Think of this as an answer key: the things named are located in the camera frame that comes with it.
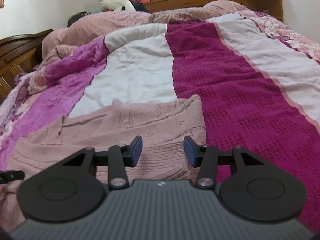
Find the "wooden headboard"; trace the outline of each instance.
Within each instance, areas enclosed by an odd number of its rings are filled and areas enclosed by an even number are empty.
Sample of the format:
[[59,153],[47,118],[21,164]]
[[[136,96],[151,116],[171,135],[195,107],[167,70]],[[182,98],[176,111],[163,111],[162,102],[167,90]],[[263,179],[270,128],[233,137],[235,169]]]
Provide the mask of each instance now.
[[52,31],[17,35],[0,40],[0,104],[15,87],[15,75],[29,73],[38,64],[35,57],[36,48]]

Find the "magenta stripe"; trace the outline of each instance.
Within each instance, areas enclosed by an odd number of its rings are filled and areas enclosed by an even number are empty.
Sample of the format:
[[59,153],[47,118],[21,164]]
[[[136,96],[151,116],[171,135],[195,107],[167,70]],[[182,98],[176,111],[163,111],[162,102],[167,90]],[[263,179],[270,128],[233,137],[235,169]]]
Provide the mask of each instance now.
[[[207,143],[221,150],[242,145],[300,178],[308,201],[300,217],[320,230],[320,135],[283,98],[269,78],[221,42],[212,23],[168,25],[178,98],[199,94]],[[218,180],[230,175],[221,169]]]
[[5,168],[6,160],[20,137],[27,137],[29,133],[71,112],[93,77],[106,67],[108,54],[109,50],[102,38],[79,47],[73,56],[47,67],[46,79],[48,74],[47,80],[55,82],[56,85],[49,87],[36,99],[29,111],[14,125],[11,135],[3,142],[0,150],[2,169]]

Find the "white wall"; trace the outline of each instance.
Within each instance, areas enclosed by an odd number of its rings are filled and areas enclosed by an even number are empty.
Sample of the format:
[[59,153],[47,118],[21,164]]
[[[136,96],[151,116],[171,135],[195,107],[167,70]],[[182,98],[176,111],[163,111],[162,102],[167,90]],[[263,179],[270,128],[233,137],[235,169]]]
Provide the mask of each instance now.
[[282,0],[284,23],[320,42],[320,0]]
[[80,11],[97,11],[100,0],[4,0],[0,8],[0,39],[67,26]]

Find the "stuffed animal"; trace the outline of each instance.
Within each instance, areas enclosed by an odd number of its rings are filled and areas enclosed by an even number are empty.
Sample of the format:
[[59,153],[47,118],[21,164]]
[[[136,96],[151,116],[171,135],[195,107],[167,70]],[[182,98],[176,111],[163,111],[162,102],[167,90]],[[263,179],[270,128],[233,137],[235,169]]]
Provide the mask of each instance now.
[[122,7],[125,11],[136,11],[129,0],[102,0],[101,2],[102,11],[121,11]]

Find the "black circular motor housing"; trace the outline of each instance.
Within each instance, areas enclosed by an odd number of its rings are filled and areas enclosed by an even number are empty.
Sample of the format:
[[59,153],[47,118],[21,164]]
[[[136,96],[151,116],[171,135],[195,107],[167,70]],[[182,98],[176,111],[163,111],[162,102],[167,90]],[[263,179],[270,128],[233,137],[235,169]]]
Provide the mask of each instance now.
[[85,163],[86,167],[74,164],[57,163],[20,186],[18,202],[26,218],[67,222],[88,215],[100,205],[105,197],[103,185],[84,170],[88,168]]
[[235,214],[259,222],[298,217],[307,200],[303,183],[277,166],[260,161],[261,165],[237,166],[236,173],[221,184],[219,197],[223,204]]

